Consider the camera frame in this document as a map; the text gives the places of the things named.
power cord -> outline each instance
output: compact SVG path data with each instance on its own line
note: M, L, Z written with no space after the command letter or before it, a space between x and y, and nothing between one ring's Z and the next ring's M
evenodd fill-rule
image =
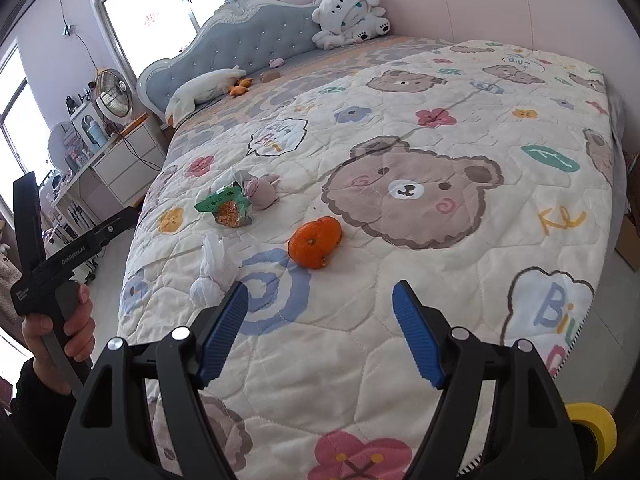
M78 40L80 40L82 42L82 44L84 45L84 49L86 50L87 54L89 55L89 59L91 60L92 65L95 68L96 73L98 72L98 67L95 64L94 58L91 55L91 52L89 52L89 47L86 46L86 43L84 42L84 40L80 37L80 34L78 34L77 32L73 32L73 30L71 29L71 27L69 26L69 24L66 22L66 18L65 18L65 8L62 6L62 0L60 1L60 13L62 14L62 21L65 22L65 36L72 36L73 34L76 35L76 37L78 38Z
M140 157L137 153L136 153L136 149L131 145L131 143L126 139L126 137L124 137L120 132L117 132L117 134L120 136L120 138L123 140L125 146L127 147L127 149L131 152L131 154L133 156L135 156L137 158L137 160L139 160L140 162L142 162L145 166L147 166L148 168L151 168L154 171L162 171L162 167L158 166L157 164L155 164L154 162L151 162L149 160L145 160L144 158Z

bedsheet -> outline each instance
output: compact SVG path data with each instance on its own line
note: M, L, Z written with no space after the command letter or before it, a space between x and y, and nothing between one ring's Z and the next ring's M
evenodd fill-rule
M300 67L191 118L146 199L119 313L130 344L196 317L207 236L249 288L203 396L240 479L402 478L439 393L392 313L399 280L482 340L530 338L552 375L598 285L612 183L602 74L489 41L389 41L334 54L346 73L323 84ZM357 67L367 56L382 61ZM229 168L281 176L278 201L238 229L193 208ZM343 239L327 267L303 269L287 240L326 215ZM158 388L148 393L162 463L177 472ZM487 385L467 460L491 402Z

stuffed bunny toy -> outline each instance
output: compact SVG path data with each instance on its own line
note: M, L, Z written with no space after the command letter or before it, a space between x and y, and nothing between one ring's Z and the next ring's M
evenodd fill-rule
M242 183L244 195L249 199L251 206L256 211L267 209L278 199L274 184L279 179L279 175L269 174L265 176L254 176Z
M311 19L321 31L312 38L318 48L329 50L386 34L390 23L380 0L322 0Z

white plush teddy bear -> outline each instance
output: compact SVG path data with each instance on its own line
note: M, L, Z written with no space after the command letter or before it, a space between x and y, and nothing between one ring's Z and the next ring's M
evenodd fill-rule
M318 48L329 50L382 36L391 26L380 0L322 0L311 19L322 30L312 38Z

yellow tape roll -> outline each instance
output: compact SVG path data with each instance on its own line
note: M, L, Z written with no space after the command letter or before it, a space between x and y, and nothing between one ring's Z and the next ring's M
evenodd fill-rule
M564 406L571 422L588 428L593 433L598 446L596 469L615 449L618 441L616 423L611 414L602 406L590 402L576 402Z

